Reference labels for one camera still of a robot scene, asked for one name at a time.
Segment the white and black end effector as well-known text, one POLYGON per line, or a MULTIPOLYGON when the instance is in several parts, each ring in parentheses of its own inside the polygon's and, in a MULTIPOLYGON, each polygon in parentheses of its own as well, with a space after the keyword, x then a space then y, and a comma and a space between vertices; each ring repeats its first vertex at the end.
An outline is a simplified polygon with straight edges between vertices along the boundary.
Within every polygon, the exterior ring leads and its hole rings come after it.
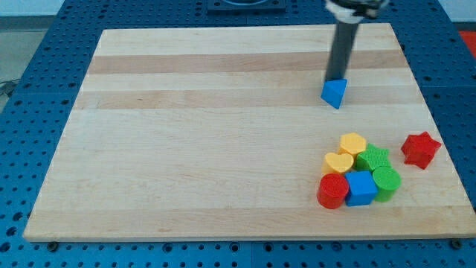
POLYGON ((377 19, 388 0, 326 0, 325 8, 336 19, 377 19))

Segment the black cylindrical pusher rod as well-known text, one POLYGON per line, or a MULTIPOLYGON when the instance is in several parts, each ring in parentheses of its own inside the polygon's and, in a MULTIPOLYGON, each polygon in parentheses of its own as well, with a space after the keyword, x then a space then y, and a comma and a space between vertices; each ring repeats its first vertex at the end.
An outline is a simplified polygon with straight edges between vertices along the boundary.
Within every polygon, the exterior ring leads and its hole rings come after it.
POLYGON ((325 81, 344 78, 352 54, 359 23, 350 24, 338 21, 329 53, 325 81))

